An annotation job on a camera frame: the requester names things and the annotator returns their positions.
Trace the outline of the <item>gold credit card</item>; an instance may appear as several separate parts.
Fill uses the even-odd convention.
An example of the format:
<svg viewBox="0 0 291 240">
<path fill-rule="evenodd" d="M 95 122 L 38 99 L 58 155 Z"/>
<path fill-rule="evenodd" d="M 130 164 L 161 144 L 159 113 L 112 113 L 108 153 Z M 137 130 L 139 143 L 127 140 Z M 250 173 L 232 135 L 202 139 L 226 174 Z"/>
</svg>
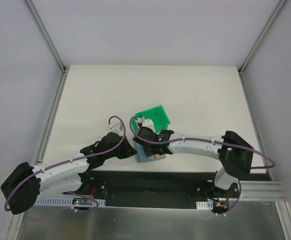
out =
<svg viewBox="0 0 291 240">
<path fill-rule="evenodd" d="M 149 159 L 152 160 L 152 161 L 158 161 L 158 160 L 162 160 L 162 159 L 165 159 L 166 158 L 166 155 L 165 154 L 154 154 L 154 155 L 151 155 L 149 156 Z"/>
</svg>

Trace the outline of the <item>sage green card holder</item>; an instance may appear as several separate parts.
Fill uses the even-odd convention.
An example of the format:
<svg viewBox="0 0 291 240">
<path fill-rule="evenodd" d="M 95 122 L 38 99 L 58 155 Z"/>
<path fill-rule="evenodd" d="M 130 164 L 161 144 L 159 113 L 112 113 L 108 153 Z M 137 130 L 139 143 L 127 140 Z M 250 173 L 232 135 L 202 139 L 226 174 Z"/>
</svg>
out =
<svg viewBox="0 0 291 240">
<path fill-rule="evenodd" d="M 144 150 L 142 145 L 135 142 L 134 147 L 135 147 L 135 150 L 137 152 L 135 155 L 137 163 L 150 163 L 150 162 L 156 161 L 156 160 L 153 161 L 153 160 L 149 159 L 149 156 L 146 156 L 145 150 Z"/>
</svg>

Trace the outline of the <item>green plastic bin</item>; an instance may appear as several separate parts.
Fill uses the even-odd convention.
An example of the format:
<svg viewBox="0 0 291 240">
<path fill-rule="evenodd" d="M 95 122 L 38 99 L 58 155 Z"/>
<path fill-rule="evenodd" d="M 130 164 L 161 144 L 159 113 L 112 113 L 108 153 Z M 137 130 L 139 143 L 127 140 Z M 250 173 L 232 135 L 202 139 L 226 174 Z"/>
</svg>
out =
<svg viewBox="0 0 291 240">
<path fill-rule="evenodd" d="M 134 115 L 138 119 L 144 118 L 144 120 L 151 120 L 152 123 L 146 123 L 146 127 L 149 126 L 155 133 L 159 133 L 161 130 L 167 130 L 171 121 L 162 105 L 149 108 L 137 112 Z"/>
</svg>

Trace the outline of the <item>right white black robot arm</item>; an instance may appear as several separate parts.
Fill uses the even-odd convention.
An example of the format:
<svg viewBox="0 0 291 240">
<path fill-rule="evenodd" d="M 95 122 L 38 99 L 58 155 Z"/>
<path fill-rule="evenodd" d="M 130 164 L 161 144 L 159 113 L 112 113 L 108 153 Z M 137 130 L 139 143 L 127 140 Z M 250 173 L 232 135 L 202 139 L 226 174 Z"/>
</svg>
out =
<svg viewBox="0 0 291 240">
<path fill-rule="evenodd" d="M 143 146 L 148 156 L 191 154 L 220 161 L 222 167 L 210 185 L 215 197 L 224 196 L 232 183 L 251 172 L 254 148 L 234 131 L 227 130 L 218 136 L 194 136 L 173 130 L 155 133 L 142 126 L 132 140 Z"/>
</svg>

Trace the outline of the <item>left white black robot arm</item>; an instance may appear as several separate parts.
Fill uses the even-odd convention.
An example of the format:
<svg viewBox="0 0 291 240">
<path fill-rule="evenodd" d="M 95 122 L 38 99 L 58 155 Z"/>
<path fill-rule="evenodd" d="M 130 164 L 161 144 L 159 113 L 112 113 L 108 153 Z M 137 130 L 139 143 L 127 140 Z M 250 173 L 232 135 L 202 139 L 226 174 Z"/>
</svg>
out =
<svg viewBox="0 0 291 240">
<path fill-rule="evenodd" d="M 35 166 L 23 162 L 0 187 L 6 199 L 4 210 L 18 215 L 45 197 L 66 192 L 85 195 L 93 185 L 89 171 L 102 166 L 108 159 L 127 159 L 136 153 L 127 137 L 109 132 L 67 160 Z"/>
</svg>

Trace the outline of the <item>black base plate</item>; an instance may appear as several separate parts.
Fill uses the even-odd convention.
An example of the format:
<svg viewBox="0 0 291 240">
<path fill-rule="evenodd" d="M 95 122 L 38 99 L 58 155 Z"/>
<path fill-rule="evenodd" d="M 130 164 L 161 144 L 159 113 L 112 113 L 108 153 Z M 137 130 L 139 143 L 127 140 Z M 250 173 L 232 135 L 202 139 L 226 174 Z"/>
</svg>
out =
<svg viewBox="0 0 291 240">
<path fill-rule="evenodd" d="M 142 172 L 91 170 L 81 173 L 76 194 L 104 200 L 107 207 L 194 209 L 197 202 L 235 200 L 239 188 L 213 186 L 209 172 Z"/>
</svg>

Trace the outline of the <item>left aluminium frame post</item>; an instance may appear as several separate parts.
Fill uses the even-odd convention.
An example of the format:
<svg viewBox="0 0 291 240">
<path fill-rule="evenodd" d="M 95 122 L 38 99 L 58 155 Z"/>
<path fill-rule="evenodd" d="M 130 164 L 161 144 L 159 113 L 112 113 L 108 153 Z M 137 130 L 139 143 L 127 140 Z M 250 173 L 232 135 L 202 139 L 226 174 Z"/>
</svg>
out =
<svg viewBox="0 0 291 240">
<path fill-rule="evenodd" d="M 49 52 L 51 53 L 55 63 L 57 64 L 58 68 L 60 69 L 60 71 L 62 73 L 67 73 L 68 68 L 64 64 L 63 60 L 61 59 L 60 54 L 58 53 L 57 48 L 56 48 L 52 38 L 50 37 L 50 34 L 48 33 L 48 30 L 47 30 L 42 18 L 40 17 L 40 14 L 39 14 L 34 2 L 32 0 L 24 0 L 23 2 L 25 4 L 26 8 L 28 9 L 34 24 L 36 25 L 42 39 L 44 40 Z"/>
</svg>

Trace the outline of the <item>aluminium frame post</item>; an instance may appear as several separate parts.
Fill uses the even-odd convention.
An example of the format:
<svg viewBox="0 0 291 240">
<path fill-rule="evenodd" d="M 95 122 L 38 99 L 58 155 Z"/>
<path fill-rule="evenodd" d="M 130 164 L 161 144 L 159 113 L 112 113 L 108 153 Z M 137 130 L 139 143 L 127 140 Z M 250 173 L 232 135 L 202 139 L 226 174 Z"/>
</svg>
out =
<svg viewBox="0 0 291 240">
<path fill-rule="evenodd" d="M 273 27 L 274 23 L 278 19 L 279 15 L 283 11 L 286 4 L 289 2 L 289 0 L 279 0 L 272 12 L 270 13 L 270 16 L 266 20 L 264 26 L 262 27 L 260 33 L 256 37 L 251 49 L 249 50 L 247 56 L 245 57 L 244 61 L 238 68 L 238 74 L 241 76 L 246 68 L 248 67 L 249 63 L 253 59 L 254 55 L 257 53 L 258 49 L 261 47 L 263 41 L 265 40 L 267 34 L 270 32 L 271 28 Z"/>
<path fill-rule="evenodd" d="M 32 0 L 24 0 L 23 2 L 25 4 L 26 8 L 28 9 L 34 24 L 36 25 L 42 39 L 44 40 L 49 52 L 51 53 L 55 63 L 57 64 L 58 68 L 60 69 L 60 71 L 62 73 L 67 73 L 68 68 L 64 64 L 63 60 L 61 59 L 60 54 L 58 53 L 57 48 L 56 48 L 52 38 L 50 37 L 50 34 L 48 33 L 48 30 L 47 30 L 42 18 L 40 17 L 40 14 L 39 14 L 34 2 Z"/>
</svg>

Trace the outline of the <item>aluminium front rail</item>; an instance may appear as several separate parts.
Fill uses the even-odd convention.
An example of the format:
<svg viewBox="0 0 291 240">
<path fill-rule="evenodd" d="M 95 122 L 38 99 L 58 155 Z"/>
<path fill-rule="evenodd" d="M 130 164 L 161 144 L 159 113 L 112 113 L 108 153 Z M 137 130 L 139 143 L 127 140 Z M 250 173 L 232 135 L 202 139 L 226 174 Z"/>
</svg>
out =
<svg viewBox="0 0 291 240">
<path fill-rule="evenodd" d="M 241 201 L 288 201 L 284 185 L 280 181 L 242 181 L 241 187 Z"/>
</svg>

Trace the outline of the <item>right aluminium frame post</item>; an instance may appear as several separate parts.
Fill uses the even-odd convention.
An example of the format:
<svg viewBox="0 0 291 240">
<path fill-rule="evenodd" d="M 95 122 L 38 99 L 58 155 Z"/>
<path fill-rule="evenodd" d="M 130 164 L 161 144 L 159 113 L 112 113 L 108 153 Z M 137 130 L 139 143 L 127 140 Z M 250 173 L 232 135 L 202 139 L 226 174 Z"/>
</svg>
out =
<svg viewBox="0 0 291 240">
<path fill-rule="evenodd" d="M 247 56 L 245 57 L 244 61 L 238 68 L 238 74 L 241 76 L 246 68 L 248 67 L 249 63 L 253 59 L 254 55 L 257 53 L 258 49 L 261 47 L 263 41 L 265 40 L 267 34 L 270 32 L 271 28 L 273 27 L 274 23 L 278 19 L 279 15 L 283 11 L 286 4 L 289 2 L 289 0 L 279 0 L 272 12 L 270 13 L 270 16 L 266 20 L 264 26 L 262 27 L 260 33 L 256 37 L 251 49 L 249 50 Z"/>
</svg>

